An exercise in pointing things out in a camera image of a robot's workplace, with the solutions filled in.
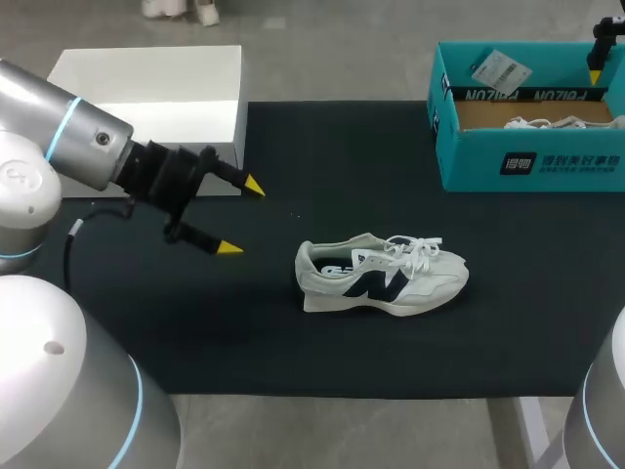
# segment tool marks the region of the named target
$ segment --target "robotic arm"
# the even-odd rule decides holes
[[[182,221],[207,173],[264,196],[254,178],[219,159],[134,142],[128,123],[0,60],[0,276],[34,260],[62,199],[56,172],[98,191],[120,186],[130,201],[169,215],[167,242],[184,240],[215,254],[240,249]]]

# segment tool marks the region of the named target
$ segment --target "white robot body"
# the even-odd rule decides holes
[[[0,467],[175,469],[169,398],[66,293],[0,277]]]
[[[59,176],[43,150],[0,131],[0,276],[23,271],[61,205]]]
[[[571,469],[625,467],[625,310],[571,404],[563,430]]]

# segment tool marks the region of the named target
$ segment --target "teal shoebox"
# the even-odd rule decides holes
[[[520,116],[625,115],[625,45],[612,47],[596,86],[592,43],[440,43],[428,113],[443,186],[452,192],[625,191],[625,129],[504,129]],[[493,51],[531,70],[509,96],[473,78]]]

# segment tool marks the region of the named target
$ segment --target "black cable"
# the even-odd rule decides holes
[[[67,293],[71,294],[71,246],[73,245],[74,239],[76,238],[76,235],[78,234],[82,226],[88,221],[93,220],[94,218],[101,215],[107,215],[109,217],[119,218],[121,220],[128,220],[132,215],[133,208],[133,201],[129,203],[128,207],[123,212],[121,210],[115,210],[112,208],[98,208],[86,215],[84,218],[79,218],[74,222],[71,230],[69,230],[69,233],[67,234],[67,238],[65,239],[65,246],[62,252],[62,280],[64,290]]]

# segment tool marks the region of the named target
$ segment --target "shoebox lid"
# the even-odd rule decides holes
[[[241,46],[65,50],[48,80],[130,123],[137,142],[193,151],[213,145],[221,159],[243,166]],[[200,195],[240,193],[211,181],[216,190],[205,181]]]
[[[625,47],[611,49],[596,86],[586,65],[592,47],[440,43],[428,113],[443,186],[452,192],[625,191],[624,129],[504,129],[517,116],[610,122],[625,114]],[[509,95],[474,78],[493,51],[531,70]]]

